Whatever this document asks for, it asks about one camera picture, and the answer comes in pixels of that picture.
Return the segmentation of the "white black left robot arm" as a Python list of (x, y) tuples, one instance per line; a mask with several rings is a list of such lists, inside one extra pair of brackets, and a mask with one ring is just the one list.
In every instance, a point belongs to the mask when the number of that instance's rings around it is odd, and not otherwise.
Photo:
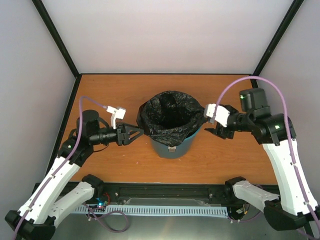
[(33, 192), (19, 208), (10, 210), (5, 221), (13, 229), (13, 237), (26, 240), (50, 240), (61, 222), (77, 207), (88, 200), (99, 201), (104, 195), (104, 182), (88, 174), (65, 196), (61, 192), (70, 179), (94, 153), (96, 145), (108, 146), (116, 143), (127, 146), (143, 135), (143, 129), (117, 119), (123, 119), (125, 109), (107, 107), (111, 113), (111, 124), (107, 124), (99, 113), (89, 109), (81, 111), (76, 129), (62, 144), (54, 163)]

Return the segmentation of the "black plastic trash bag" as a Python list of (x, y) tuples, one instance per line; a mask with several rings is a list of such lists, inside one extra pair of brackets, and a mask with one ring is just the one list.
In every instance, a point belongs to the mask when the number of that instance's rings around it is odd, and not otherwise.
[(152, 140), (175, 147), (207, 121), (204, 110), (191, 95), (168, 90), (153, 96), (139, 107), (136, 123)]

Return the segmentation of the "teal plastic trash bin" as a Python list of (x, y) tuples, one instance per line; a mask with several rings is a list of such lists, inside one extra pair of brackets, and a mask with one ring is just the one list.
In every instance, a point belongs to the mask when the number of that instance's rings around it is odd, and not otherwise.
[(153, 150), (160, 158), (165, 159), (178, 159), (186, 155), (202, 125), (196, 127), (174, 127), (149, 135)]

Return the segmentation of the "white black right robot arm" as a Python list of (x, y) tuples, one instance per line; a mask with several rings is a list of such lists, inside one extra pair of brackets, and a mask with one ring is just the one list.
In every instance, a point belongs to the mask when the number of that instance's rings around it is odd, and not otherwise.
[(239, 176), (225, 182), (226, 199), (244, 200), (256, 207), (277, 231), (298, 230), (313, 216), (320, 216), (320, 206), (300, 164), (293, 124), (288, 123), (286, 132), (284, 114), (271, 114), (262, 88), (242, 90), (239, 98), (242, 112), (231, 105), (207, 104), (204, 117), (217, 124), (206, 131), (222, 139), (232, 139), (235, 132), (251, 133), (271, 162), (279, 193), (267, 192)]

